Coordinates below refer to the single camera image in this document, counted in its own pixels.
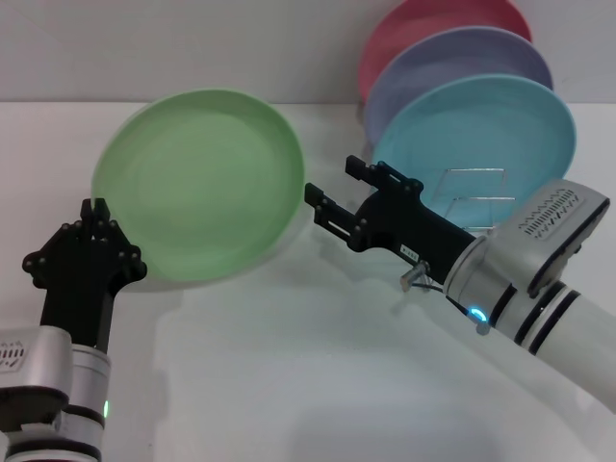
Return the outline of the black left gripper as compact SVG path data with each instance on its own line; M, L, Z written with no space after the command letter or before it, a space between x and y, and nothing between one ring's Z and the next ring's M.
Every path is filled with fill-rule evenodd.
M141 250L110 220L103 198L81 204L80 220L65 223L22 268L46 291L40 323L68 332L75 345L106 349L117 294L147 275Z

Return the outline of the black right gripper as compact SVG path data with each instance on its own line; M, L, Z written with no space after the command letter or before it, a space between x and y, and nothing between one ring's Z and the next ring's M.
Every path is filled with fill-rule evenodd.
M443 284L475 237L427 209L418 194L422 183L386 163L368 165L351 155L346 158L345 172L377 190L405 193L375 192L354 215L317 186L307 183L304 201L314 209L314 223L356 252L382 248L410 264L426 262L428 276Z

